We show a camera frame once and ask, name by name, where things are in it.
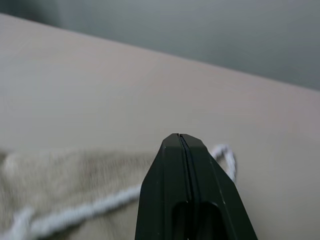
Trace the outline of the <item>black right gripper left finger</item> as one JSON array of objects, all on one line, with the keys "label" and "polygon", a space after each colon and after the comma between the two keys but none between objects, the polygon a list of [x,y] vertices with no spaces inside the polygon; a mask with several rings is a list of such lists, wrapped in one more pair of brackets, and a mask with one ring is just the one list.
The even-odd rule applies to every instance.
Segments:
[{"label": "black right gripper left finger", "polygon": [[134,240],[187,240],[191,190],[182,138],[166,137],[141,185]]}]

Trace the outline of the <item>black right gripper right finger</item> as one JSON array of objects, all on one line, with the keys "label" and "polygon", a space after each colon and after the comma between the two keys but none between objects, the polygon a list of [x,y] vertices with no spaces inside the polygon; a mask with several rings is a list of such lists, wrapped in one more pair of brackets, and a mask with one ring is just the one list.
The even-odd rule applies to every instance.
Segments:
[{"label": "black right gripper right finger", "polygon": [[233,181],[204,143],[180,135],[192,195],[189,240],[258,240]]}]

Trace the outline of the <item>beige towel with white trim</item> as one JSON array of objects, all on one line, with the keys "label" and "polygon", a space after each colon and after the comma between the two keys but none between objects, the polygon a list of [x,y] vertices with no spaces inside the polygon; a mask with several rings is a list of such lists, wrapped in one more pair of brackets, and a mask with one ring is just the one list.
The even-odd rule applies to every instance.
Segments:
[{"label": "beige towel with white trim", "polygon": [[0,149],[0,240],[134,240],[156,154]]}]

